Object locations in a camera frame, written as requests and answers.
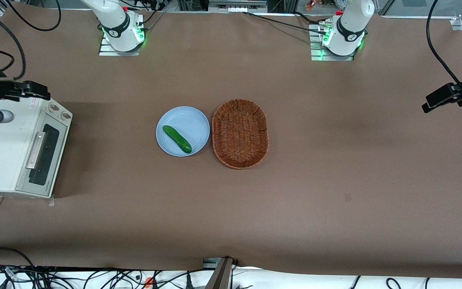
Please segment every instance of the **green cucumber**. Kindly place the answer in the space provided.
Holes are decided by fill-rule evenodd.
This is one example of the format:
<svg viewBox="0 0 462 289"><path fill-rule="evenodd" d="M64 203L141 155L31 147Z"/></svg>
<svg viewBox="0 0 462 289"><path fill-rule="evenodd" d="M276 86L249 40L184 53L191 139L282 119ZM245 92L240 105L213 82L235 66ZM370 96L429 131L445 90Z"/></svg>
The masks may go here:
<svg viewBox="0 0 462 289"><path fill-rule="evenodd" d="M172 126L163 126L163 131L187 154L192 152L192 146Z"/></svg>

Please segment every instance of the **table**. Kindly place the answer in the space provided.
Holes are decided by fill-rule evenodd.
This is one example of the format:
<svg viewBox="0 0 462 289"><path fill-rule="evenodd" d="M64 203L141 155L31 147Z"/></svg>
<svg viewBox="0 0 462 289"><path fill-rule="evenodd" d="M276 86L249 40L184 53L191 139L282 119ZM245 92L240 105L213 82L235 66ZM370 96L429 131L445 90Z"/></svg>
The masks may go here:
<svg viewBox="0 0 462 289"><path fill-rule="evenodd" d="M37 26L56 21L16 6ZM228 255L292 273L462 277L462 108L421 111L451 81L425 20L372 18L353 62L311 61L306 31L239 13L167 13L138 57L98 57L90 11L63 11L49 33L11 11L3 22L26 52L24 79L74 117L55 206L5 199L0 246L36 265L194 269ZM462 33L433 20L431 34L462 79ZM2 29L0 48L18 55ZM185 158L157 145L169 109L211 119L232 98L266 113L259 166L229 169L210 143Z"/></svg>

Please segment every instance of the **light blue plate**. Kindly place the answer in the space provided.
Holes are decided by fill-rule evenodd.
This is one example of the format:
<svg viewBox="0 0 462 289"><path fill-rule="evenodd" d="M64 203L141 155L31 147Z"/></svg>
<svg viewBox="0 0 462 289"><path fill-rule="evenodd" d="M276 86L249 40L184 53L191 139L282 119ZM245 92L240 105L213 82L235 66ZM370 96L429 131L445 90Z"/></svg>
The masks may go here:
<svg viewBox="0 0 462 289"><path fill-rule="evenodd" d="M172 126L192 146L187 154L163 131L163 126ZM209 122L204 113L190 106L179 106L166 112L156 126L156 140L160 148L173 156L189 156L204 147L209 138Z"/></svg>

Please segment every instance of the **wicker basket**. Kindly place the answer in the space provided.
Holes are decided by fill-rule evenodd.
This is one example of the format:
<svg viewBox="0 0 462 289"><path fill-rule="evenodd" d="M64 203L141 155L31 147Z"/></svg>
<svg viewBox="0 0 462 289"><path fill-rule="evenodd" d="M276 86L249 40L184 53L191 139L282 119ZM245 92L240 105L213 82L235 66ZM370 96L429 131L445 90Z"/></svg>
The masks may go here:
<svg viewBox="0 0 462 289"><path fill-rule="evenodd" d="M226 166L248 169L268 153L268 131L263 110L246 99L221 104L211 121L213 151Z"/></svg>

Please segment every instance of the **red part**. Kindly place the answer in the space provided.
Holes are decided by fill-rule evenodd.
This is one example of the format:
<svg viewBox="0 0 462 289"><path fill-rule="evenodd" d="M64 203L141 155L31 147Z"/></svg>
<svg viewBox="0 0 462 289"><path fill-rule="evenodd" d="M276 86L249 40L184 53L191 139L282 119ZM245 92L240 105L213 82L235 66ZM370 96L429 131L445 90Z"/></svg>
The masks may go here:
<svg viewBox="0 0 462 289"><path fill-rule="evenodd" d="M151 287L152 283L153 283L153 278L147 277L147 279L145 280L145 286L144 286L144 288L149 288L149 287Z"/></svg>

